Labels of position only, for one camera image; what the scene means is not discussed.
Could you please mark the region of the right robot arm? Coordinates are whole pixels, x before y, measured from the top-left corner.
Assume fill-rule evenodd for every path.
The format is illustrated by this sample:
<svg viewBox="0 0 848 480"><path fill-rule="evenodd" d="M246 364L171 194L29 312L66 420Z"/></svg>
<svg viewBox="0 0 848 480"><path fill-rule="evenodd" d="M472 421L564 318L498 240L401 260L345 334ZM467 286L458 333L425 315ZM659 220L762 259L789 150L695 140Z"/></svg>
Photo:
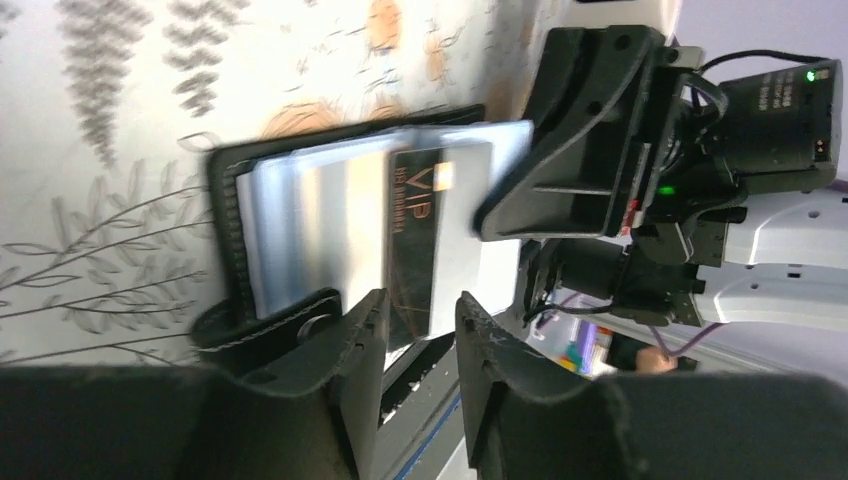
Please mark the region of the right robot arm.
<svg viewBox="0 0 848 480"><path fill-rule="evenodd" d="M524 322L562 310L651 329L847 327L847 196L836 59L713 84L696 47L642 25L549 31L524 111L530 151L474 219L522 239Z"/></svg>

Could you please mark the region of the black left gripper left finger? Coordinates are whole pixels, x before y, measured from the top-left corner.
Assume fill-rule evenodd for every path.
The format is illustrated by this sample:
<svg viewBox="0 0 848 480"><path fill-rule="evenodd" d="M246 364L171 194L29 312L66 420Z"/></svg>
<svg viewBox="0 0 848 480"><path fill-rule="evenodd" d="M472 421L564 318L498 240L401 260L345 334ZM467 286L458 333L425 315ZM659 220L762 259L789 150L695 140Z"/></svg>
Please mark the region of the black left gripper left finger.
<svg viewBox="0 0 848 480"><path fill-rule="evenodd" d="M385 290L337 291L197 341L209 365L5 367L5 479L365 479L389 321Z"/></svg>

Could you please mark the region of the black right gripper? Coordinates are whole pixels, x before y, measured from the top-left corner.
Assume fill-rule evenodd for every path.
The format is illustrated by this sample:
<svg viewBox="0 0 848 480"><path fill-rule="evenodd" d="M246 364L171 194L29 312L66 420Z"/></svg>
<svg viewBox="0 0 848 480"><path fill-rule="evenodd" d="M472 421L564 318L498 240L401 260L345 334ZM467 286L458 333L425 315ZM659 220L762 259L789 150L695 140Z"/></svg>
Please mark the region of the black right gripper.
<svg viewBox="0 0 848 480"><path fill-rule="evenodd" d="M697 273L721 264L748 191L702 145L725 94L684 61L695 48L664 44L643 25L548 31L522 115L531 149L474 217L485 241L550 238L528 263L525 322L554 310L547 296L562 286L604 302L571 314L707 324ZM623 223L628 247L565 239L616 235Z"/></svg>

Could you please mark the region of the black leather card holder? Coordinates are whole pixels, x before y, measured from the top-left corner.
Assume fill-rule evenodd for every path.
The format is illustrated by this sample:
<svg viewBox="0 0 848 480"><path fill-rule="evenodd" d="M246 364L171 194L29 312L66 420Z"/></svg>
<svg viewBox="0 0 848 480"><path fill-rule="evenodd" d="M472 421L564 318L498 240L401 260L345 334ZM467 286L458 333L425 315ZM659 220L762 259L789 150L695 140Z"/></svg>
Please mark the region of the black leather card holder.
<svg viewBox="0 0 848 480"><path fill-rule="evenodd" d="M191 328L199 356L245 374L374 289L389 299L390 349L451 333L463 292L508 311L521 244L482 241L473 219L534 127L484 113L472 105L214 150L207 179L228 294Z"/></svg>

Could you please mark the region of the black VIP card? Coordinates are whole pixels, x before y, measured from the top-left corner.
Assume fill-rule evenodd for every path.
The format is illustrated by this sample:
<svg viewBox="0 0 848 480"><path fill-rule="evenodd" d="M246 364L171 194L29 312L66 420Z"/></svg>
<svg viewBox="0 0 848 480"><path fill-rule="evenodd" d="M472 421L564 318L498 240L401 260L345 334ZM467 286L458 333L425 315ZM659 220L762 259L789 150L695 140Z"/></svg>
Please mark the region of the black VIP card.
<svg viewBox="0 0 848 480"><path fill-rule="evenodd" d="M454 329L455 301L480 277L474 213L489 190L492 145L460 142L392 158L387 258L392 307L416 339Z"/></svg>

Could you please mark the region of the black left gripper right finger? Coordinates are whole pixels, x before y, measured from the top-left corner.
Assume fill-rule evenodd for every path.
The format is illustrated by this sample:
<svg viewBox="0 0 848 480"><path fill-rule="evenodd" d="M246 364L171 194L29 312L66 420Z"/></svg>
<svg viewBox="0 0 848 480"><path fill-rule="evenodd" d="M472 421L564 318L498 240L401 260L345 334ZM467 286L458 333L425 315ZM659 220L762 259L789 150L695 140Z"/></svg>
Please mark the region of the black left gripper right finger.
<svg viewBox="0 0 848 480"><path fill-rule="evenodd" d="M847 392L808 374L614 374L542 356L455 307L468 461L482 479L843 479Z"/></svg>

